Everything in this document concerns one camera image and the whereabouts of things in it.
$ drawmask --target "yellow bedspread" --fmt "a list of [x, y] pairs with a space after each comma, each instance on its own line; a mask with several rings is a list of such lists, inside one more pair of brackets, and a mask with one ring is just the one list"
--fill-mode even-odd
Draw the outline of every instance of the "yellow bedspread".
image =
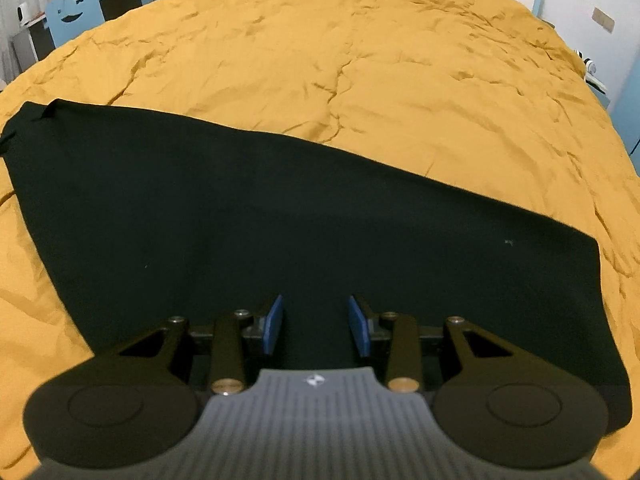
[[[626, 480], [640, 467], [640, 179], [583, 73], [513, 0], [159, 0], [12, 82], [0, 128], [26, 100], [153, 108], [321, 142], [592, 235], [635, 403], [593, 462]], [[1, 161], [0, 322], [0, 476], [16, 480], [37, 464], [28, 395], [91, 354]]]

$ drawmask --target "gray ribbed plate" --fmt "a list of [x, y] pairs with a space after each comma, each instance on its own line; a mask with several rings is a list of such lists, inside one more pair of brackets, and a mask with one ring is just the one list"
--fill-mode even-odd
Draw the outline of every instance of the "gray ribbed plate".
[[193, 431], [148, 462], [78, 470], [45, 460], [30, 480], [603, 480], [587, 459], [518, 471], [452, 443], [419, 394], [395, 394], [371, 368], [263, 370], [212, 397]]

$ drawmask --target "power outlet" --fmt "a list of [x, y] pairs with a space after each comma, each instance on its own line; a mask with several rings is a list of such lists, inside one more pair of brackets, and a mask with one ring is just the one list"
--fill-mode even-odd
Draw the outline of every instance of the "power outlet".
[[604, 12], [602, 12], [598, 7], [593, 9], [593, 16], [591, 19], [600, 25], [604, 30], [606, 30], [609, 34], [613, 32], [613, 26], [616, 22], [612, 17], [607, 16]]

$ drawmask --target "black fabric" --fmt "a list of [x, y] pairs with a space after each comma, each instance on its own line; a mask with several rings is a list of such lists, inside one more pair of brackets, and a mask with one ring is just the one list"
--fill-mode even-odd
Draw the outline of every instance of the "black fabric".
[[25, 104], [5, 135], [27, 228], [94, 351], [276, 291], [282, 367], [353, 367], [359, 292], [421, 324], [466, 317], [596, 386], [610, 430], [630, 419], [597, 243], [571, 227], [311, 142], [148, 110]]

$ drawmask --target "wrinkled fabric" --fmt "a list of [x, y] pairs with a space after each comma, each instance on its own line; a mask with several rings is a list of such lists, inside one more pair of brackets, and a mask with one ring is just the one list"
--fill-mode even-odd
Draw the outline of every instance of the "wrinkled fabric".
[[[27, 100], [150, 108], [320, 142], [571, 225], [598, 241], [637, 404], [640, 180], [583, 74], [513, 0], [158, 0], [12, 82], [0, 127]], [[0, 476], [15, 480], [37, 465], [21, 425], [28, 395], [91, 353], [4, 162], [0, 269]], [[638, 441], [635, 410], [593, 463], [626, 480], [640, 467]]]

